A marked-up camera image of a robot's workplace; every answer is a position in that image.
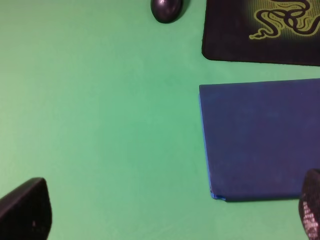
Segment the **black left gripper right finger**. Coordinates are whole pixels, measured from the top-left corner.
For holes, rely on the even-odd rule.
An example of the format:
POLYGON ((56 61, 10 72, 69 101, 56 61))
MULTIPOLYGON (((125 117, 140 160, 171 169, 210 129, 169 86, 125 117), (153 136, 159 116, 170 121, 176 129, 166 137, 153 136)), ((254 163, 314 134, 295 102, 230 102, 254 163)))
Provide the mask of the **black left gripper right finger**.
POLYGON ((310 169, 305 174, 298 211, 309 240, 320 240, 320 170, 310 169))

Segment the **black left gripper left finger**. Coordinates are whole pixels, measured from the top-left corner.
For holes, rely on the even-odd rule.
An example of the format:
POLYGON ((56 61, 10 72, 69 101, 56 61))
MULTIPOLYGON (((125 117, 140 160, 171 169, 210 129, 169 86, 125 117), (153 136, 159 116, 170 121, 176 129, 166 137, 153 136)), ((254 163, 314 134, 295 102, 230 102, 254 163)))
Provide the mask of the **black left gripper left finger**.
POLYGON ((46 240, 52 227, 52 206, 43 177, 34 177, 0 199, 2 240, 46 240))

